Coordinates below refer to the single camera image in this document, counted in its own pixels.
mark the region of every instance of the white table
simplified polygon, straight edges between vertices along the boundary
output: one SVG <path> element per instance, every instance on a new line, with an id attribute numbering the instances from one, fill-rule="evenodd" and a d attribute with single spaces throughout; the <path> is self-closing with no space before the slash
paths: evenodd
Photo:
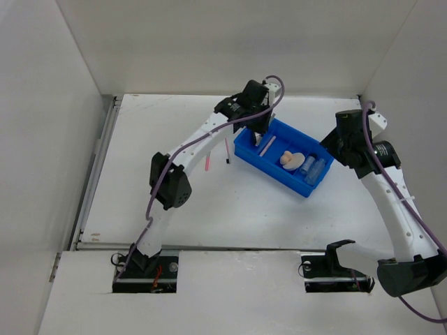
<path id="1" fill-rule="evenodd" d="M 305 293 L 297 251 L 184 251 L 176 294 L 111 294 L 112 251 L 65 252 L 39 335 L 445 335 L 376 285 Z M 430 290 L 406 296 L 438 318 Z"/>
<path id="2" fill-rule="evenodd" d="M 145 226 L 152 156 L 185 140 L 221 96 L 125 95 L 80 248 L 128 246 Z M 356 99 L 286 97 L 277 118 L 316 138 L 335 127 L 335 113 Z M 169 246 L 322 249 L 341 239 L 390 248 L 379 211 L 354 171 L 334 162 L 304 198 L 238 157 L 225 163 L 224 143 L 191 175 L 190 200 L 173 215 Z"/>

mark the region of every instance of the pink object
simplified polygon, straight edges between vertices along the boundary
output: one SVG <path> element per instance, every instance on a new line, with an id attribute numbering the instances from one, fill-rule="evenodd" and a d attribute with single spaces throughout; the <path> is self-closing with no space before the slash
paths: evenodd
<path id="1" fill-rule="evenodd" d="M 208 153 L 207 158 L 205 160 L 205 171 L 208 171 L 210 169 L 210 155 L 211 151 Z"/>
<path id="2" fill-rule="evenodd" d="M 259 154 L 260 157 L 264 156 L 264 154 L 267 152 L 268 148 L 270 148 L 270 145 L 277 139 L 276 136 L 273 136 L 270 141 L 268 141 L 267 145 L 265 146 L 264 150 Z"/>

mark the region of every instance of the blue plastic bin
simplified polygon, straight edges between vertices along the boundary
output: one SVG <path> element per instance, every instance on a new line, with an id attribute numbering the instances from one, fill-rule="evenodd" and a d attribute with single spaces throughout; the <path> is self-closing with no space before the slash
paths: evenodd
<path id="1" fill-rule="evenodd" d="M 277 137 L 276 140 L 265 152 L 264 156 L 260 157 L 259 154 L 273 136 Z M 286 171 L 283 169 L 279 159 L 286 150 L 289 150 L 293 154 L 301 152 L 306 157 L 309 154 L 315 154 L 317 160 L 320 158 L 326 160 L 327 163 L 325 168 L 315 185 L 310 186 L 307 184 L 305 182 L 305 176 L 300 173 L 299 169 L 296 169 L 295 171 Z M 280 181 L 306 198 L 308 198 L 312 191 L 320 184 L 324 176 L 326 176 L 326 173 L 328 173 L 330 165 L 334 161 L 334 158 L 318 143 L 317 140 L 297 131 L 277 119 L 274 119 L 270 124 L 268 132 L 264 135 L 258 147 L 251 141 L 251 131 L 244 129 L 235 139 L 235 155 L 253 166 L 256 166 L 259 170 L 264 171 L 269 176 L 275 178 L 277 181 Z"/>

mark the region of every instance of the cable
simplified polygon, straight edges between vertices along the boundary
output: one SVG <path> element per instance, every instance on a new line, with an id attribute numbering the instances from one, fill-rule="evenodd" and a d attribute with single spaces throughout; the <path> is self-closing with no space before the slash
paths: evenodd
<path id="1" fill-rule="evenodd" d="M 413 207 L 405 200 L 404 195 L 400 192 L 399 188 L 396 186 L 394 181 L 391 179 L 390 175 L 385 171 L 385 168 L 382 166 L 379 158 L 377 157 L 376 153 L 374 152 L 374 148 L 372 147 L 372 141 L 370 140 L 368 134 L 368 127 L 367 127 L 367 118 L 368 118 L 368 111 L 369 111 L 369 105 L 372 106 L 372 108 L 376 107 L 376 103 L 372 100 L 367 101 L 363 105 L 363 111 L 362 111 L 362 126 L 363 126 L 363 135 L 365 136 L 365 141 L 368 146 L 368 151 L 371 154 L 372 159 L 376 163 L 377 167 L 379 168 L 381 174 L 385 178 L 385 180 L 390 184 L 390 187 L 393 189 L 397 197 L 402 201 L 402 204 L 404 204 L 405 208 L 410 212 L 410 214 L 414 217 L 416 221 L 422 226 L 422 228 L 425 230 L 428 236 L 433 240 L 433 242 L 438 246 L 438 248 L 443 253 L 444 257 L 447 256 L 447 249 L 445 246 L 442 245 L 441 241 L 438 240 L 436 236 L 434 236 L 434 233 L 428 228 L 428 226 L 425 224 L 423 219 L 416 213 L 416 211 L 413 209 Z M 418 312 L 416 309 L 414 309 L 406 300 L 402 297 L 399 297 L 400 301 L 404 303 L 406 307 L 413 313 L 415 313 L 420 318 L 433 322 L 433 323 L 447 323 L 447 318 L 444 319 L 432 319 L 428 316 L 423 315 L 421 312 Z"/>
<path id="2" fill-rule="evenodd" d="M 152 288 L 151 288 L 151 292 L 154 290 L 154 288 L 157 287 L 158 283 L 159 283 L 159 278 L 161 276 L 161 272 L 162 272 L 162 267 L 161 265 L 159 265 L 159 267 L 157 267 L 156 269 L 156 276 L 154 278 L 154 281 L 152 282 Z"/>
<path id="3" fill-rule="evenodd" d="M 146 231 L 148 231 L 148 229 L 150 228 L 152 222 L 154 222 L 154 219 L 150 216 L 150 211 L 152 209 L 152 205 L 154 204 L 155 201 L 155 196 L 156 194 L 159 192 L 160 186 L 162 181 L 164 180 L 166 174 L 169 171 L 169 168 L 171 166 L 171 164 L 173 163 L 173 161 L 175 160 L 175 158 L 182 152 L 184 151 L 186 148 L 189 148 L 192 145 L 195 145 L 197 143 L 199 143 L 200 141 L 204 140 L 205 138 L 207 138 L 208 136 L 210 136 L 211 133 L 215 133 L 217 131 L 220 131 L 222 128 L 231 126 L 233 124 L 238 124 L 240 122 L 245 122 L 245 121 L 250 121 L 252 119 L 256 119 L 258 117 L 262 117 L 263 115 L 271 112 L 276 106 L 278 106 L 278 104 L 281 102 L 282 98 L 284 97 L 284 82 L 282 81 L 282 79 L 276 75 L 268 75 L 267 77 L 265 77 L 265 79 L 276 79 L 279 84 L 281 85 L 281 94 L 278 97 L 278 100 L 276 100 L 269 108 L 267 108 L 266 110 L 255 114 L 255 115 L 251 115 L 249 117 L 242 117 L 240 119 L 236 119 L 233 121 L 229 121 L 225 124 L 221 124 L 220 126 L 217 126 L 216 128 L 213 128 L 209 133 L 206 133 L 202 136 L 200 136 L 199 138 L 196 138 L 195 140 L 191 141 L 190 143 L 186 143 L 185 145 L 181 146 L 175 153 L 173 153 L 173 155 L 169 158 L 168 162 L 166 163 L 164 169 L 161 171 L 160 177 L 157 180 L 157 183 L 155 184 L 154 188 L 152 189 L 152 194 L 151 194 L 151 198 L 149 199 L 149 203 L 147 204 L 147 209 L 146 209 L 146 220 L 147 225 L 145 227 L 145 229 L 141 232 L 140 236 L 138 237 L 137 241 L 133 244 L 131 250 L 129 250 L 129 253 L 127 254 L 127 259 L 126 262 L 124 263 L 123 267 L 121 268 L 121 271 L 118 273 L 118 275 L 115 277 L 115 279 L 113 280 L 113 283 L 116 283 L 117 280 L 119 279 L 119 277 L 121 277 L 121 275 L 124 273 L 124 271 L 127 268 L 127 265 L 130 262 L 131 256 L 132 254 L 135 252 L 135 250 L 137 249 L 138 244 L 141 242 L 142 238 L 145 236 Z"/>

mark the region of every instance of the screw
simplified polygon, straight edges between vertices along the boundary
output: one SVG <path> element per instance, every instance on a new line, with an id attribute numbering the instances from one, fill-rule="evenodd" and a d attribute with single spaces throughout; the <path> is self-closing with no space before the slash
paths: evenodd
<path id="1" fill-rule="evenodd" d="M 302 263 L 302 269 L 305 270 L 306 272 L 312 270 L 311 262 L 307 260 L 304 263 Z"/>
<path id="2" fill-rule="evenodd" d="M 179 265 L 176 262 L 172 262 L 169 264 L 169 271 L 177 272 L 179 269 Z"/>

